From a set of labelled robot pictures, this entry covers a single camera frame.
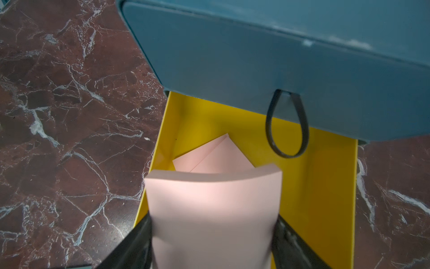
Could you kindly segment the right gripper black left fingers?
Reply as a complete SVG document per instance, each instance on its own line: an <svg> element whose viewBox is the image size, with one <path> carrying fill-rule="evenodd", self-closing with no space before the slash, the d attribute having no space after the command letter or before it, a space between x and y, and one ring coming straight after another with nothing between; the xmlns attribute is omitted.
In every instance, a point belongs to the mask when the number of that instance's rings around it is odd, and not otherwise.
<svg viewBox="0 0 430 269"><path fill-rule="evenodd" d="M146 214L97 269L150 269L151 266L152 220Z"/></svg>

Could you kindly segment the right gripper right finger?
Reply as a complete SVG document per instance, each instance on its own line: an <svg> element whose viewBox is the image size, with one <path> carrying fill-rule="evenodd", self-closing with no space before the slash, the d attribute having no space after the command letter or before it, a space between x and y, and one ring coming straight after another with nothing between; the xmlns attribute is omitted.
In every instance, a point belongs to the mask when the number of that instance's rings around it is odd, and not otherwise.
<svg viewBox="0 0 430 269"><path fill-rule="evenodd" d="M271 250L277 269L330 269L281 215L274 228Z"/></svg>

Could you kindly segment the teal yellow drawer cabinet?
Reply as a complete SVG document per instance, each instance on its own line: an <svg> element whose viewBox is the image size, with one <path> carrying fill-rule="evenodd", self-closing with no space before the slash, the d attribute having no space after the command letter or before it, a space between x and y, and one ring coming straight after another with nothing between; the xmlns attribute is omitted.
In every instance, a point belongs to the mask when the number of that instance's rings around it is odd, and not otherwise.
<svg viewBox="0 0 430 269"><path fill-rule="evenodd" d="M428 1L118 1L168 103L151 168L228 133L281 215L353 267L360 141L430 132Z"/></svg>

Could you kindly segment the pink sticky note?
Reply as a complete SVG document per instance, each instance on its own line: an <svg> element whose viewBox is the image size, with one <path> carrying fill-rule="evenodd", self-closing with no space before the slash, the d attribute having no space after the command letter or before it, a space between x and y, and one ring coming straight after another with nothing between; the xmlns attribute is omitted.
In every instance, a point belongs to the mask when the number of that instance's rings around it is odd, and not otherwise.
<svg viewBox="0 0 430 269"><path fill-rule="evenodd" d="M145 180L156 269L268 269L282 171L154 170Z"/></svg>
<svg viewBox="0 0 430 269"><path fill-rule="evenodd" d="M239 172L254 168L228 134L174 159L173 165L180 172L203 174Z"/></svg>

